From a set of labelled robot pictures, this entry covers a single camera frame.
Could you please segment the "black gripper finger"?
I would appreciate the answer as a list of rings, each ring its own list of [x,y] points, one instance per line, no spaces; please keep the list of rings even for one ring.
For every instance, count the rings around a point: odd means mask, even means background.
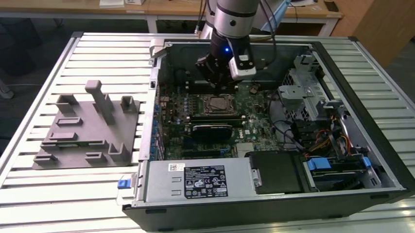
[[[220,94],[220,84],[219,84],[220,74],[218,72],[215,58],[212,56],[204,56],[199,58],[195,66],[202,74],[202,77],[212,86],[214,94]]]
[[[232,79],[231,71],[220,70],[220,94],[226,94],[235,85],[238,81]]]

